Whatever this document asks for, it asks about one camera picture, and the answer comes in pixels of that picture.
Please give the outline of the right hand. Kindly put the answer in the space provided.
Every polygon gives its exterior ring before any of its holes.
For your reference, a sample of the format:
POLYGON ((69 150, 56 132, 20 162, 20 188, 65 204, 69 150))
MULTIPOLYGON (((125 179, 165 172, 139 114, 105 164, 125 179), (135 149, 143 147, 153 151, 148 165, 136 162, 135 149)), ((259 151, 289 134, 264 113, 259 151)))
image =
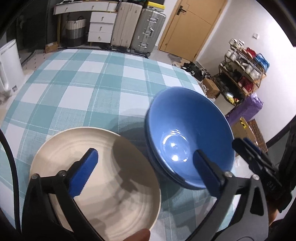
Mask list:
POLYGON ((272 206, 268 206, 268 221, 269 221, 269 226, 274 222, 278 215, 278 210, 272 206))

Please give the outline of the left hand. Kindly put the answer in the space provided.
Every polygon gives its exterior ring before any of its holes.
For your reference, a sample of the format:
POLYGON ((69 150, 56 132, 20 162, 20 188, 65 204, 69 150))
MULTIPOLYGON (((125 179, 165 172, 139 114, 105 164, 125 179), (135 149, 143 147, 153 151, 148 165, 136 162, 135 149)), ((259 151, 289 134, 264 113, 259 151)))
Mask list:
POLYGON ((149 241, 151 236, 150 230, 144 228, 134 233, 133 235, 127 237, 123 241, 149 241))

